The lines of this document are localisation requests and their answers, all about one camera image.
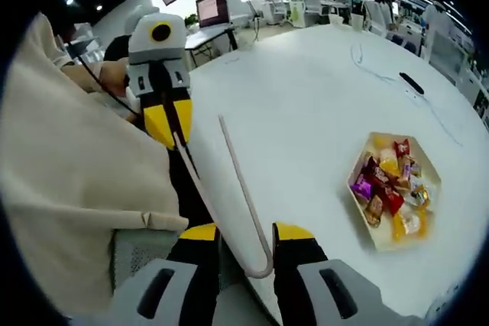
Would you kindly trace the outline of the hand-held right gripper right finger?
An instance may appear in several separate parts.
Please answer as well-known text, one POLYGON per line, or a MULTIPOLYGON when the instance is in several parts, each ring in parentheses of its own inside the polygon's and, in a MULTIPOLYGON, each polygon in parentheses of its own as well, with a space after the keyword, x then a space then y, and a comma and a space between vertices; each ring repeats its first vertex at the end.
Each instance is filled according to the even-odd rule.
POLYGON ((273 224, 274 292, 284 321, 381 321, 378 287, 330 260, 309 231, 273 224))

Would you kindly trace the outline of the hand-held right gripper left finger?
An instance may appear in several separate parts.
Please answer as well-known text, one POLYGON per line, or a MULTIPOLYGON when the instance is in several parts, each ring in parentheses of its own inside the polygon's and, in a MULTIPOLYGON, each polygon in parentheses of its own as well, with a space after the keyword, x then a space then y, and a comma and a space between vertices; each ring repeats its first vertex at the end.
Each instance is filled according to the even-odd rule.
POLYGON ((219 293, 220 232, 184 231, 165 259, 149 262, 115 292, 112 321, 211 321, 219 293))

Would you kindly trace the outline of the person's left hand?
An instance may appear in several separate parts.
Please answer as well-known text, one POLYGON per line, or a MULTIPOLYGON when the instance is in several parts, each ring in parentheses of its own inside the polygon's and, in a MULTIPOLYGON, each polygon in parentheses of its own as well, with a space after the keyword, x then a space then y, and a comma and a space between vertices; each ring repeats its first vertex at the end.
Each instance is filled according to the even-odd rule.
POLYGON ((126 96, 126 76, 128 58, 123 57, 116 61, 104 61, 99 74, 99 80, 111 93, 117 97, 126 96))

